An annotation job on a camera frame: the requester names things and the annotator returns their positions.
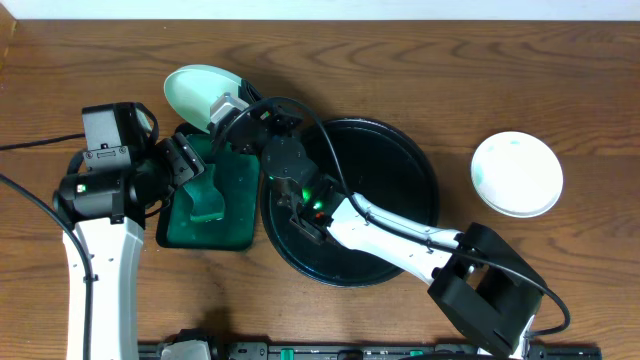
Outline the green sponge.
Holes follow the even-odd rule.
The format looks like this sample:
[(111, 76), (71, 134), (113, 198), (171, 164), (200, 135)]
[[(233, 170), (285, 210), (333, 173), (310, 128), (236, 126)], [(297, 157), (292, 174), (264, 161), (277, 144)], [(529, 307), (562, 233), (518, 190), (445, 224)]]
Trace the green sponge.
[(184, 185), (192, 200), (190, 220), (195, 223), (218, 221), (224, 218), (226, 204), (223, 195), (215, 186), (214, 164), (207, 164), (203, 173)]

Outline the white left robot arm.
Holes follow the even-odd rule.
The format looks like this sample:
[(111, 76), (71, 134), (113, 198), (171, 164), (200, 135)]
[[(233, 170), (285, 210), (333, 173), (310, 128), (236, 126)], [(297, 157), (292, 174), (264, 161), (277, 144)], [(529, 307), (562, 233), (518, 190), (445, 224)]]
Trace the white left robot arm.
[(69, 271), (69, 359), (136, 359), (145, 221), (205, 165), (181, 134), (160, 139), (139, 102), (86, 107), (85, 149), (53, 195)]

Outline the white plate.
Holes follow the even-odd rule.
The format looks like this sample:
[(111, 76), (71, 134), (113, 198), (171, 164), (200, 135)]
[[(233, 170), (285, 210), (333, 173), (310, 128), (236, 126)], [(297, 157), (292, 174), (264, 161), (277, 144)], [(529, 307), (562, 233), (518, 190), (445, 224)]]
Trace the white plate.
[(475, 150), (470, 164), (476, 193), (495, 211), (532, 218), (558, 202), (564, 175), (559, 159), (540, 139), (517, 131), (496, 133)]

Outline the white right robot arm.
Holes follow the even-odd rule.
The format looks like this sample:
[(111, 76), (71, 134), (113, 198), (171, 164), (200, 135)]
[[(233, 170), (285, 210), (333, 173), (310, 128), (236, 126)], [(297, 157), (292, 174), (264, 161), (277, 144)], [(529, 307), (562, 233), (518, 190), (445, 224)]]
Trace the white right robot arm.
[(315, 243), (331, 240), (380, 258), (427, 284), (452, 325), (495, 357), (519, 357), (545, 283), (492, 229), (441, 229), (385, 210), (347, 189), (342, 174), (321, 173), (293, 134), (300, 116), (272, 99), (249, 105), (225, 95), (211, 106), (212, 145), (256, 154), (289, 223)]

